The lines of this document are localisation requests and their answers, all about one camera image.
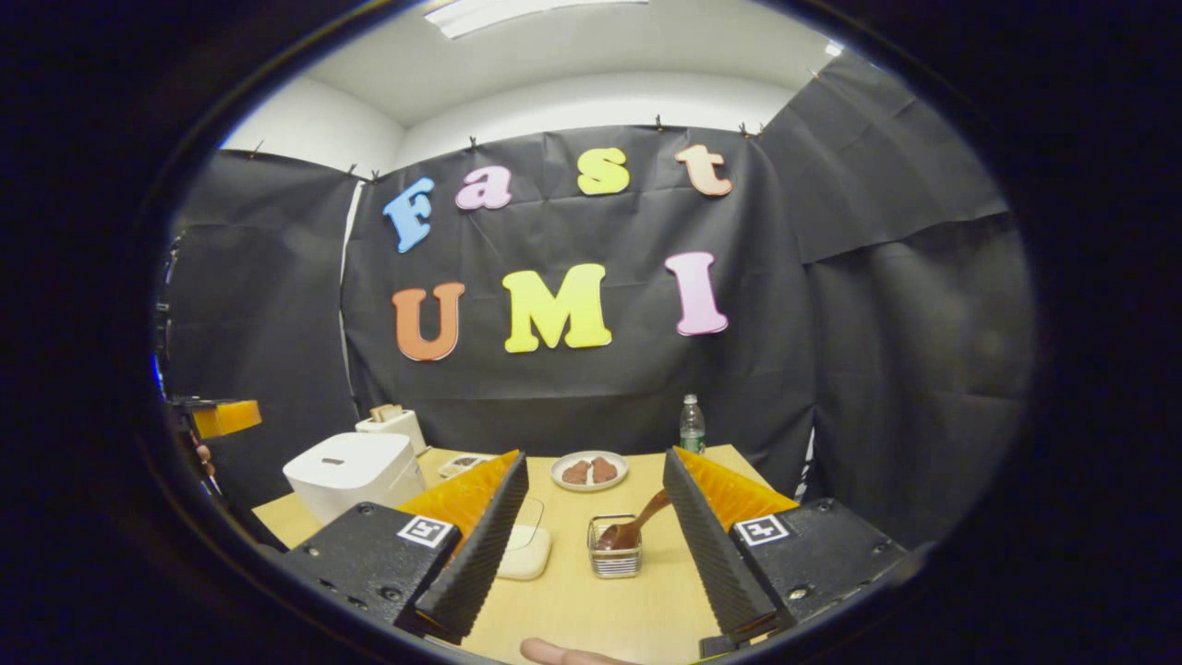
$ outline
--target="black curtain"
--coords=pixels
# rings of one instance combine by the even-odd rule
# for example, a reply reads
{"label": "black curtain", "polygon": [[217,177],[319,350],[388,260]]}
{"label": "black curtain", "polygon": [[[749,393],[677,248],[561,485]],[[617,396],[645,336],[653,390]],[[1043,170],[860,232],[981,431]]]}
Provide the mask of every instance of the black curtain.
{"label": "black curtain", "polygon": [[262,424],[207,442],[240,506],[291,493],[284,464],[357,422],[338,318],[355,184],[326,167],[223,151],[177,215],[168,380],[176,396],[259,402]]}
{"label": "black curtain", "polygon": [[808,494],[837,497],[905,546],[939,539],[1006,452],[1033,369],[1013,214],[931,106],[849,54],[760,143],[814,312]]}
{"label": "black curtain", "polygon": [[[702,143],[726,163],[734,189],[699,193],[674,155]],[[579,155],[626,154],[631,182],[589,196]],[[512,201],[462,210],[454,202],[475,168],[512,171]],[[429,235],[398,253],[383,207],[428,176]],[[777,171],[754,139],[706,129],[611,126],[537,133],[427,159],[366,187],[349,239],[343,313],[361,409],[401,403],[418,413],[433,445],[560,456],[587,449],[660,452],[677,442],[682,397],[696,393],[708,445],[733,444],[782,491],[795,484],[811,428],[813,350],[810,299],[795,237],[785,224]],[[706,250],[719,309],[729,326],[684,338],[669,255]],[[557,292],[577,263],[605,266],[606,347],[509,354],[509,293],[501,279],[538,270]],[[403,357],[391,295],[428,292],[422,335],[439,331],[437,283],[461,281],[460,338],[437,363]]]}
{"label": "black curtain", "polygon": [[[706,196],[674,155],[723,156],[734,189]],[[619,148],[631,182],[589,196],[576,162]],[[455,204],[462,178],[511,170],[499,209]],[[405,253],[383,208],[421,177],[430,233]],[[658,452],[686,393],[708,444],[734,444],[781,493],[816,426],[810,494],[834,496],[915,546],[944,535],[1005,454],[1033,365],[1033,302],[1015,221],[939,113],[858,58],[836,58],[758,137],[644,126],[537,133],[427,159],[362,188],[313,164],[222,154],[181,214],[169,299],[178,392],[259,399],[264,425],[214,442],[252,506],[290,491],[288,459],[383,403],[417,411],[433,445],[559,456]],[[729,326],[677,334],[669,255],[715,256]],[[611,345],[511,354],[501,279],[557,292],[605,266]],[[437,363],[405,358],[391,295],[461,281],[460,335]],[[344,320],[355,403],[340,358]]]}

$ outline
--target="white plate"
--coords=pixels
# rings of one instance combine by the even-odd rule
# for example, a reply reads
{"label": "white plate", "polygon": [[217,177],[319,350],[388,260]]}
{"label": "white plate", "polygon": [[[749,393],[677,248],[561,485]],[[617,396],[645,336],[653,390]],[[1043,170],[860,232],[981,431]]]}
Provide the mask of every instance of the white plate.
{"label": "white plate", "polygon": [[[616,468],[615,478],[608,481],[606,483],[599,483],[597,485],[591,483],[587,483],[586,485],[572,485],[563,481],[563,472],[565,472],[567,469],[574,467],[579,462],[591,462],[597,457],[604,458],[605,461],[608,461],[609,464]],[[550,468],[550,477],[554,481],[554,483],[558,483],[559,487],[566,488],[572,493],[596,493],[599,490],[606,490],[608,488],[616,485],[621,481],[623,481],[624,476],[628,476],[628,462],[623,457],[613,452],[606,452],[606,451],[572,452],[566,457],[559,458],[559,461],[556,462],[554,465]],[[591,470],[589,469],[587,481],[590,480],[591,480]]]}

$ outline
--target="wooden spoon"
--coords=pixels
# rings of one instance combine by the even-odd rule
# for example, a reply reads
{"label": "wooden spoon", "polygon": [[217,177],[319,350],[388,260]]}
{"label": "wooden spoon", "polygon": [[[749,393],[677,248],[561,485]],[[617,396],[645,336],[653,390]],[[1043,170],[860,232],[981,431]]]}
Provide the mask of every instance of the wooden spoon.
{"label": "wooden spoon", "polygon": [[599,542],[595,548],[605,549],[632,549],[641,540],[641,527],[657,514],[658,510],[669,506],[669,495],[661,490],[649,501],[649,504],[641,511],[641,516],[628,524],[612,524],[599,536]]}

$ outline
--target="table surface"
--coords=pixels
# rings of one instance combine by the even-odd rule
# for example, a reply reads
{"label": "table surface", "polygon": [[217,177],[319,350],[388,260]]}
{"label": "table surface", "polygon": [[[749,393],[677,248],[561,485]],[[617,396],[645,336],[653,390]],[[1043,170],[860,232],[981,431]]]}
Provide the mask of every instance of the table surface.
{"label": "table surface", "polygon": [[[440,467],[457,455],[462,454],[430,449],[418,457],[428,488],[443,482]],[[767,485],[734,446],[712,446],[706,457]],[[550,477],[557,459],[526,461],[526,503],[533,498],[544,504],[541,526],[552,539],[546,569],[528,581],[498,578],[461,648],[504,663],[528,663],[518,647],[522,639],[538,637],[634,663],[697,660],[697,641],[719,634],[719,627],[671,508],[644,526],[636,578],[600,580],[591,573],[587,559],[587,522],[596,515],[638,514],[662,488],[664,454],[628,456],[628,476],[598,493],[558,487]],[[522,508],[522,516],[527,509]],[[254,514],[287,547],[320,529],[294,494],[260,506]]]}

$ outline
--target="ceiling light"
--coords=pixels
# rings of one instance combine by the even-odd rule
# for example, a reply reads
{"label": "ceiling light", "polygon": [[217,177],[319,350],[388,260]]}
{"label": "ceiling light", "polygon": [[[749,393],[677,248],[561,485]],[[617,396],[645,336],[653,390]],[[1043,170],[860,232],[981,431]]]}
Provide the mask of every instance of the ceiling light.
{"label": "ceiling light", "polygon": [[455,0],[423,15],[448,39],[493,24],[560,7],[580,5],[648,5],[649,0]]}

